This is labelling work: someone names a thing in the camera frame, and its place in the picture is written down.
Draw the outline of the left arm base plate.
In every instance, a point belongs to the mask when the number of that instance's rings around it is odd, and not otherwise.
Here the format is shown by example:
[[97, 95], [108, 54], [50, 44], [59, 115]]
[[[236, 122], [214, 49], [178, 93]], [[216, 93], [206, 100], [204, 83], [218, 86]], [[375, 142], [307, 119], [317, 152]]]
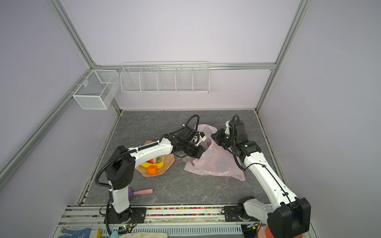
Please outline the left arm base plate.
[[106, 211], [104, 224], [140, 224], [146, 217], [145, 207], [130, 207], [122, 213], [117, 213], [113, 207]]

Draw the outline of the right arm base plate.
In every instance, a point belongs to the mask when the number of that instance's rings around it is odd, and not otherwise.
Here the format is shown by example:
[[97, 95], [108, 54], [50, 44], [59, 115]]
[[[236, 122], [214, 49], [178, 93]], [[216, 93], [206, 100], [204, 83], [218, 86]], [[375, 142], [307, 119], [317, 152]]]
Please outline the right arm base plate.
[[246, 221], [243, 217], [242, 211], [237, 205], [224, 206], [221, 213], [225, 216], [226, 222], [244, 222]]

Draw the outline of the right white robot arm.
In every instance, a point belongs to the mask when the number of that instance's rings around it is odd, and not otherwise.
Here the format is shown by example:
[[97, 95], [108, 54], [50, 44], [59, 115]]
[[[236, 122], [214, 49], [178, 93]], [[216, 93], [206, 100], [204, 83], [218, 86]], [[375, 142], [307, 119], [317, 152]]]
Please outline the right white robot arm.
[[240, 199], [237, 210], [241, 219], [255, 218], [266, 224], [275, 238], [295, 238], [309, 231], [310, 203], [298, 198], [276, 174], [258, 144], [248, 139], [239, 115], [235, 114], [227, 121], [226, 129], [219, 129], [211, 137], [232, 154], [240, 170], [250, 171], [256, 177], [269, 198], [269, 204], [253, 196]]

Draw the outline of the pink plastic bag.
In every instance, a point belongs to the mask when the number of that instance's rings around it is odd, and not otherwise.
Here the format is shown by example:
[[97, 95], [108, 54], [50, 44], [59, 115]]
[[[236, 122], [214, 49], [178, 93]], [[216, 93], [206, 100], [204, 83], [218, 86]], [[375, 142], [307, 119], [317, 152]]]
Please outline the pink plastic bag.
[[245, 181], [244, 172], [238, 168], [233, 156], [211, 138], [211, 135], [217, 132], [217, 128], [201, 124], [198, 126], [198, 130], [206, 136], [206, 140], [200, 144], [205, 151], [199, 159], [185, 157], [183, 159], [186, 163], [184, 170], [201, 176], [232, 177]]

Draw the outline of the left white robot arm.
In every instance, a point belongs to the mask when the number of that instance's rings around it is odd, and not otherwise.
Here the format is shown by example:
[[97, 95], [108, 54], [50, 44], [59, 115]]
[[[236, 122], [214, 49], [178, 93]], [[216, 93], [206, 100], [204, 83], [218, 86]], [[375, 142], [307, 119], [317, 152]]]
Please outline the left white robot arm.
[[205, 140], [205, 134], [197, 131], [190, 135], [166, 134], [158, 141], [139, 147], [119, 146], [112, 158], [99, 169], [94, 179], [97, 186], [106, 187], [109, 192], [105, 223], [128, 223], [133, 219], [135, 213], [130, 205], [129, 185], [138, 166], [151, 159], [179, 151], [199, 159], [205, 151], [201, 146]]

